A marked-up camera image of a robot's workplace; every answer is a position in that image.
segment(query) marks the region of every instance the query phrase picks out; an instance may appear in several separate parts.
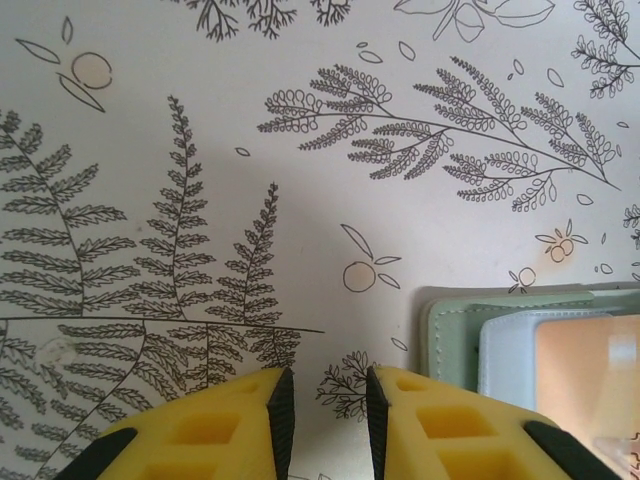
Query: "black edge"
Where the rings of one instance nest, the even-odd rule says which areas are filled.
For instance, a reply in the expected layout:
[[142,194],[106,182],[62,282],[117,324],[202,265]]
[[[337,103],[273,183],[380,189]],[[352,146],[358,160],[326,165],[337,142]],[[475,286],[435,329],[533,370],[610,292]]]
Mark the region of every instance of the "black edge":
[[295,429],[295,410],[293,394],[293,372],[285,368],[278,379],[271,398],[267,403],[269,428],[271,430],[271,449],[276,467],[276,479],[286,480],[291,463],[293,431]]
[[523,428],[571,480],[620,480],[570,433],[533,420]]
[[375,480],[384,480],[389,406],[374,367],[369,367],[367,369],[367,423]]
[[137,434],[135,428],[123,428],[94,440],[54,480],[98,480]]

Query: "yellow foam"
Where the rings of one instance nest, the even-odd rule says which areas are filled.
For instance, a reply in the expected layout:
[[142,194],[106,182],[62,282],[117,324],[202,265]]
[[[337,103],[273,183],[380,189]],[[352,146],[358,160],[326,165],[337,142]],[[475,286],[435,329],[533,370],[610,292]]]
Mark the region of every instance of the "yellow foam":
[[127,418],[136,437],[100,480],[275,480],[267,402],[282,369],[268,369]]
[[391,405],[389,480],[570,480],[529,437],[548,418],[406,370],[376,368]]

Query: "wallpaper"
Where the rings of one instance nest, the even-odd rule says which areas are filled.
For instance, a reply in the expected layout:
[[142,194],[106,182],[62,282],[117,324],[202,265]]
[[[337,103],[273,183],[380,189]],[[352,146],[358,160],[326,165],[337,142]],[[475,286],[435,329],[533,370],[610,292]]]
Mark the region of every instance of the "wallpaper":
[[372,477],[420,307],[640,281],[630,0],[0,6],[0,479],[296,373],[291,478]]

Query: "small leaf drawing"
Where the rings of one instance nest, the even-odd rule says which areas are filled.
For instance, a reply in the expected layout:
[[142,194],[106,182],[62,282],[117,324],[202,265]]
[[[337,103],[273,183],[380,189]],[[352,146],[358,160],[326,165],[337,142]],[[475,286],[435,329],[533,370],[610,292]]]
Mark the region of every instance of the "small leaf drawing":
[[409,347],[407,347],[404,342],[398,340],[396,337],[391,337],[391,343],[393,343],[397,348],[399,348],[403,352],[409,351]]
[[562,80],[562,77],[553,68],[547,68],[547,79],[549,79],[552,85],[564,88],[564,81]]
[[55,65],[60,65],[60,57],[55,52],[52,52],[46,47],[42,45],[38,45],[37,43],[30,42],[28,40],[21,40],[16,38],[16,42],[22,45],[27,52],[33,55],[40,60],[44,60],[45,62],[53,63]]
[[402,40],[398,42],[398,49],[400,50],[400,54],[410,62],[416,59],[416,51]]
[[518,75],[524,75],[524,67],[522,63],[517,58],[513,61],[513,69],[516,71]]
[[576,195],[576,200],[578,200],[578,203],[580,205],[593,205],[593,200],[591,199],[591,197],[589,195],[585,195],[584,193],[579,193],[578,195]]
[[65,17],[64,23],[62,24],[62,40],[67,45],[69,45],[71,40],[73,40],[73,24],[69,17]]
[[382,63],[382,58],[380,58],[380,55],[370,50],[363,50],[358,54],[358,56],[367,63]]
[[402,260],[401,257],[380,257],[375,262],[375,265],[387,265],[389,263],[397,262],[398,260]]
[[460,37],[467,43],[473,42],[484,30],[484,22],[478,10],[469,3],[456,10],[455,19]]
[[494,16],[507,27],[525,28],[544,22],[554,7],[549,0],[507,0]]
[[78,85],[75,81],[71,80],[69,77],[61,73],[58,73],[58,77],[60,79],[60,85],[62,85],[62,88],[64,88],[71,96],[77,98],[85,105],[88,105],[91,108],[98,110],[99,112],[105,112],[102,105],[100,105],[100,103],[89,92]]
[[400,0],[393,9],[406,13],[407,15],[433,15],[434,13],[446,10],[453,1],[454,0]]
[[354,243],[358,246],[358,248],[362,250],[364,254],[367,257],[369,257],[370,260],[373,260],[373,253],[371,252],[371,247],[369,247],[369,244],[364,239],[364,237],[360,234],[360,232],[358,232],[355,228],[349,225],[346,225],[344,223],[341,224],[340,226],[345,232],[347,232],[347,235],[351,237],[351,240],[354,241]]
[[379,273],[378,278],[382,280],[384,283],[386,283],[387,285],[390,285],[393,288],[397,288],[398,290],[400,290],[400,284],[396,281],[396,279],[393,277],[390,277],[386,273]]

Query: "mint green case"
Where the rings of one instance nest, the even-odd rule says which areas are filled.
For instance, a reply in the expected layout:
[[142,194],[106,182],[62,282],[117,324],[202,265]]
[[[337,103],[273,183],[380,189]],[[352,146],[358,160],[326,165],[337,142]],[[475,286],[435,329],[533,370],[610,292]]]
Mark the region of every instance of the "mint green case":
[[525,309],[558,308],[594,309],[613,315],[640,313],[640,290],[436,300],[420,314],[420,373],[477,391],[478,345],[484,322]]

